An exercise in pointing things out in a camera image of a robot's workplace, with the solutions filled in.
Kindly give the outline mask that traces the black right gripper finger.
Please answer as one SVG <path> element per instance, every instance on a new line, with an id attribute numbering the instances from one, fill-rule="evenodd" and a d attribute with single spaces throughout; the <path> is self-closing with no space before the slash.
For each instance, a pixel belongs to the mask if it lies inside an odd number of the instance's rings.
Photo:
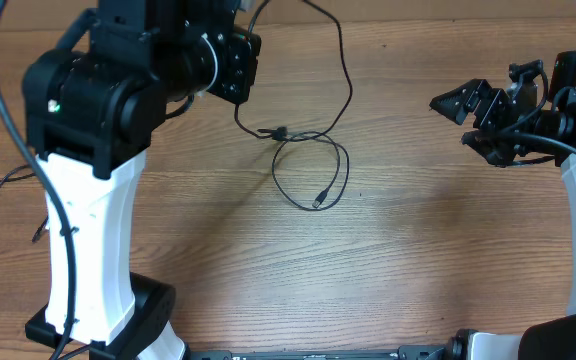
<path id="1" fill-rule="evenodd" d="M 489 165 L 509 167 L 514 164 L 515 143 L 503 134 L 467 132 L 463 134 L 461 143 L 474 150 Z"/>
<path id="2" fill-rule="evenodd" d="M 488 82 L 472 79 L 460 87 L 434 97 L 429 106 L 457 125 L 462 125 L 468 114 L 474 113 L 488 95 Z"/>

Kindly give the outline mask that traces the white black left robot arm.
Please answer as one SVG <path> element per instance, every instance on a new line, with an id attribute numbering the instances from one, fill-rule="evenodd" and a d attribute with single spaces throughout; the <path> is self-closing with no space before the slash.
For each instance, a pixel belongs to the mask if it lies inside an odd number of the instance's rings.
<path id="1" fill-rule="evenodd" d="M 27 70 L 27 140 L 52 186 L 49 301 L 25 326 L 93 359 L 185 359 L 170 317 L 175 289 L 129 268 L 134 200 L 153 131 L 211 93 L 244 103 L 259 36 L 235 18 L 250 3 L 103 0 Z"/>

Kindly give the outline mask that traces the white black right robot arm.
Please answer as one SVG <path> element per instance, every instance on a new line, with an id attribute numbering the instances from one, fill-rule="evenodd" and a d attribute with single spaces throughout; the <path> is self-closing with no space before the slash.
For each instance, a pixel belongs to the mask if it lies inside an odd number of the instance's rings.
<path id="1" fill-rule="evenodd" d="M 565 316 L 529 327 L 520 335 L 459 330 L 429 353 L 431 359 L 576 359 L 576 50 L 557 55 L 552 74 L 542 61 L 513 63 L 507 89 L 472 79 L 430 101 L 430 108 L 461 125 L 470 147 L 495 167 L 554 162 L 561 171 L 571 219 L 572 285 Z M 528 154 L 535 159 L 528 159 Z"/>

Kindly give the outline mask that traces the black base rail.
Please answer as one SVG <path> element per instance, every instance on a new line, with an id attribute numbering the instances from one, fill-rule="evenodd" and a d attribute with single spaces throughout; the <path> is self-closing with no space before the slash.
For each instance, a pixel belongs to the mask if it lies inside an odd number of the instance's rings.
<path id="1" fill-rule="evenodd" d="M 518 360 L 521 335 L 460 329 L 446 344 L 401 345 L 396 349 L 231 352 L 189 350 L 191 360 Z"/>

